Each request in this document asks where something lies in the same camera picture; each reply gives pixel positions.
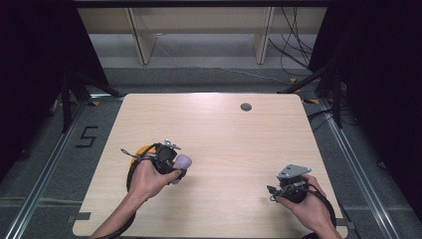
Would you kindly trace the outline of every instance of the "wooden table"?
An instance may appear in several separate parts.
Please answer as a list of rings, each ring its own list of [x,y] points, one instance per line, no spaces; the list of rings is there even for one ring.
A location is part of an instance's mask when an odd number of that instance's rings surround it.
[[[245,112],[241,104],[252,109]],[[126,194],[131,158],[169,138],[193,164],[178,185],[149,199],[123,236],[298,238],[297,218],[270,201],[267,185],[287,164],[310,167],[341,218],[300,98],[267,94],[146,94],[125,97],[74,233],[91,235]],[[345,237],[345,227],[337,227]]]

